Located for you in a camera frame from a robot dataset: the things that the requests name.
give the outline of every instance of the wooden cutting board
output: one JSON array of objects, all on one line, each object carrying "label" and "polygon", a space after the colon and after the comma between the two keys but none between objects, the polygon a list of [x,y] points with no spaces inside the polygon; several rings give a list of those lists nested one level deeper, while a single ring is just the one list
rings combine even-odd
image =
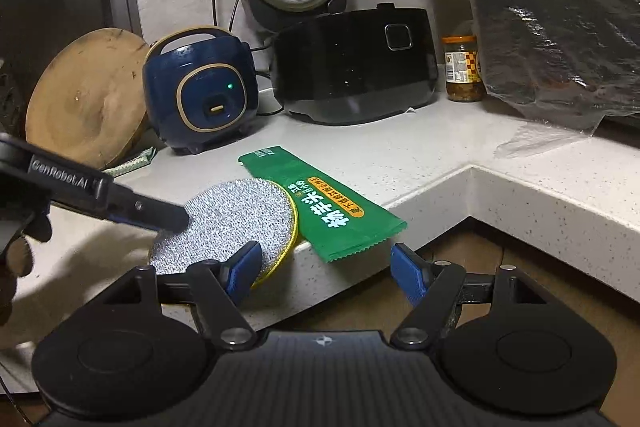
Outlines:
[{"label": "wooden cutting board", "polygon": [[27,141],[97,169],[116,164],[146,127],[147,51],[142,38],[117,28],[69,44],[31,95]]}]

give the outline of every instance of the glass jar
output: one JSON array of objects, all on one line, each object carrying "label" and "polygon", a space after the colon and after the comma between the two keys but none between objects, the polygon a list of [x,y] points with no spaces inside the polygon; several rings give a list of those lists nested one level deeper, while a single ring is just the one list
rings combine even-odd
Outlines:
[{"label": "glass jar", "polygon": [[478,42],[474,35],[444,37],[447,94],[454,102],[477,102],[486,94],[480,78]]}]

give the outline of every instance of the white quartz countertop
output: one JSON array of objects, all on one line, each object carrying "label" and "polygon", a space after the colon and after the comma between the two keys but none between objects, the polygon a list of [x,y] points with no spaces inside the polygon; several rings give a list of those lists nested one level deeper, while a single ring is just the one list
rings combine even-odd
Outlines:
[{"label": "white quartz countertop", "polygon": [[[248,177],[239,156],[280,145],[405,219],[409,226],[393,241],[418,248],[473,216],[640,301],[640,149],[633,140],[640,137],[632,131],[582,136],[524,121],[496,100],[465,104],[440,95],[415,112],[357,126],[258,118],[243,139],[195,156],[165,149],[118,181],[184,203]],[[2,347],[46,334],[144,263],[154,237],[59,208],[50,219],[53,238],[34,247],[34,271],[18,284]],[[262,328],[308,309],[383,269],[391,241],[329,264],[304,241],[242,311]]]}]

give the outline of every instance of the green snack package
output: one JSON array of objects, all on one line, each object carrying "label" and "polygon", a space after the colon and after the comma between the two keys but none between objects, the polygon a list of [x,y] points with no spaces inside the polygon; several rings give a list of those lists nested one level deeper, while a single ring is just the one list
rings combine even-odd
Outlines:
[{"label": "green snack package", "polygon": [[406,228],[402,219],[282,147],[260,149],[238,161],[252,175],[289,192],[298,208],[300,233],[324,261],[366,250]]}]

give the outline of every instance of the wooden floor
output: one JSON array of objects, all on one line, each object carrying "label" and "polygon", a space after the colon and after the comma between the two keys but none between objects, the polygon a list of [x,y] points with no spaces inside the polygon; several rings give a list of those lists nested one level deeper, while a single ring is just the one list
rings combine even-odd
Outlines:
[{"label": "wooden floor", "polygon": [[[638,427],[640,397],[640,304],[513,238],[478,223],[467,222],[420,250],[426,259],[446,259],[469,272],[493,273],[503,263],[515,264],[600,330],[618,356],[616,380],[602,408],[620,427]],[[388,271],[279,324],[288,330],[382,330],[386,336],[411,306]],[[488,311],[488,305],[465,306],[460,324]],[[25,403],[36,420],[46,407]],[[0,401],[0,426],[24,427],[7,401]]]}]

